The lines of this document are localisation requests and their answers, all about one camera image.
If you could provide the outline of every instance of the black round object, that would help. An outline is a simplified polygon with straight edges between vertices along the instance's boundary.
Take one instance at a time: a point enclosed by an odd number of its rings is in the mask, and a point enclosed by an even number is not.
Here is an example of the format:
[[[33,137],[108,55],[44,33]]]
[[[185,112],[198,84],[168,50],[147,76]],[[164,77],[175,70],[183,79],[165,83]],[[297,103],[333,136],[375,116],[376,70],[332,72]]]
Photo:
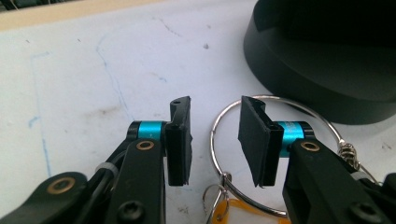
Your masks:
[[[256,4],[244,51],[257,79],[273,94],[304,103],[333,122],[367,124],[394,115],[396,38],[389,35],[396,35],[396,25],[384,25],[393,29],[384,38],[359,38],[359,27],[349,32],[343,21],[298,16],[309,17],[308,8],[311,6],[287,6],[285,1]]]

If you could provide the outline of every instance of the white work surface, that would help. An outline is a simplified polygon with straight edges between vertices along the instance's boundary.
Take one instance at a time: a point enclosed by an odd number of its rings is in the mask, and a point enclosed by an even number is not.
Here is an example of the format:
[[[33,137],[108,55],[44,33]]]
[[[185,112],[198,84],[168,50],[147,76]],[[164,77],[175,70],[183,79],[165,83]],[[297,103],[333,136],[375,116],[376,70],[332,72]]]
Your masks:
[[[166,187],[167,223],[204,223],[202,194],[218,183],[208,149],[212,122],[241,95],[269,93],[243,52],[255,2],[166,1],[0,32],[0,217],[49,176],[76,171],[91,177],[133,120],[170,120],[169,103],[189,95],[190,184]],[[269,104],[267,111],[273,120],[311,122],[319,140],[335,150],[314,119],[285,105]],[[383,180],[396,171],[395,123],[393,116],[335,126]],[[220,165],[247,195],[285,209],[287,160],[279,164],[274,188],[254,189],[237,126],[235,110],[219,127]],[[238,209],[230,216],[230,223],[274,223]]]

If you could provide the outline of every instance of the yellow tag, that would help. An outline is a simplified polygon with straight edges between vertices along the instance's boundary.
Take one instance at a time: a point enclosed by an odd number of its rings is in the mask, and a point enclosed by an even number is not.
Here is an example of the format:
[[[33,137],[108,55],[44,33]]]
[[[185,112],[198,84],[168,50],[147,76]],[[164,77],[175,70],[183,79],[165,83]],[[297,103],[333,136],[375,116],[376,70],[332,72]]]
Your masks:
[[[247,203],[244,203],[244,202],[242,202],[240,200],[237,200],[237,199],[230,199],[230,205],[233,206],[233,207],[244,209],[247,212],[250,212],[250,213],[253,213],[253,214],[256,214],[256,215],[263,215],[263,212],[255,209],[255,208],[249,206]]]
[[[291,224],[290,220],[285,218],[280,218],[277,222],[278,224]]]
[[[228,212],[225,213],[226,209],[227,201],[223,200],[219,203],[215,212],[213,213],[212,224],[225,224],[228,222]]]

